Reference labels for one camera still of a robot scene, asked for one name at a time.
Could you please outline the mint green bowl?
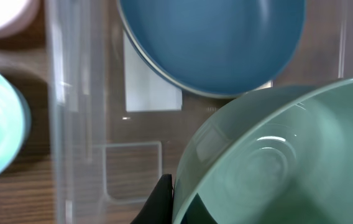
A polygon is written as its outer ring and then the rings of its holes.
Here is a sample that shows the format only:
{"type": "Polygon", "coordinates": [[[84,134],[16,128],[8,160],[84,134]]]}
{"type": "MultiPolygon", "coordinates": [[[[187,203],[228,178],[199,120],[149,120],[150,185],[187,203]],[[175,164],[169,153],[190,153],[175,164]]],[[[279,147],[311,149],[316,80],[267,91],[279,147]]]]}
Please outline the mint green bowl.
{"type": "Polygon", "coordinates": [[[220,108],[180,159],[173,223],[196,194],[217,223],[353,223],[353,78],[220,108]]]}

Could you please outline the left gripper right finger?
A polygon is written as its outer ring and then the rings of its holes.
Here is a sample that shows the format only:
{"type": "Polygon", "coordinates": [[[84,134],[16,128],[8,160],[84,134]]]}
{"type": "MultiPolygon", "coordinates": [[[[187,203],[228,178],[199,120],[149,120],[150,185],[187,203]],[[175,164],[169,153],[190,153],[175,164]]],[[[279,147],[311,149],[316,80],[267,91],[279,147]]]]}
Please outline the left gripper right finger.
{"type": "Polygon", "coordinates": [[[217,224],[206,209],[199,194],[196,194],[190,203],[181,224],[217,224]]]}

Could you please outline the pink bowl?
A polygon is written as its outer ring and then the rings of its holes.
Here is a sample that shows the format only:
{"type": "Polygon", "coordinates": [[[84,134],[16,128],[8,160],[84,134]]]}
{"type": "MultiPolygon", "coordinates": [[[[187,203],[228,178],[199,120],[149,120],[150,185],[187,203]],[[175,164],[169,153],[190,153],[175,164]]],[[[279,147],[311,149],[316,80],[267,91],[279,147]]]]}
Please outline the pink bowl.
{"type": "Polygon", "coordinates": [[[15,35],[35,19],[40,0],[0,0],[0,39],[15,35]]]}

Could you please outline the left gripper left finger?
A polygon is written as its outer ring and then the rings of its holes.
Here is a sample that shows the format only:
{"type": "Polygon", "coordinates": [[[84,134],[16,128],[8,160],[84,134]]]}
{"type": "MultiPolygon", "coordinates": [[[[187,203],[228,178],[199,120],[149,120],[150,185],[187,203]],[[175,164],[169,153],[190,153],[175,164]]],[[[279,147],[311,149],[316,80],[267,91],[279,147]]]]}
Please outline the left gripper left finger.
{"type": "Polygon", "coordinates": [[[172,175],[164,174],[131,224],[171,224],[172,210],[172,175]]]}

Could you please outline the dark blue plate front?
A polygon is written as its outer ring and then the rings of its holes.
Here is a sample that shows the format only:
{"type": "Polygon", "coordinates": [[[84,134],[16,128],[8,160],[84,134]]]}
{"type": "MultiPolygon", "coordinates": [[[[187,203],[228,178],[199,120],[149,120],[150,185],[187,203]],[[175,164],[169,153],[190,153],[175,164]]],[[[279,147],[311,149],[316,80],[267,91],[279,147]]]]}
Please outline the dark blue plate front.
{"type": "Polygon", "coordinates": [[[305,0],[120,0],[139,57],[182,90],[235,98],[276,78],[293,58],[305,0]]]}

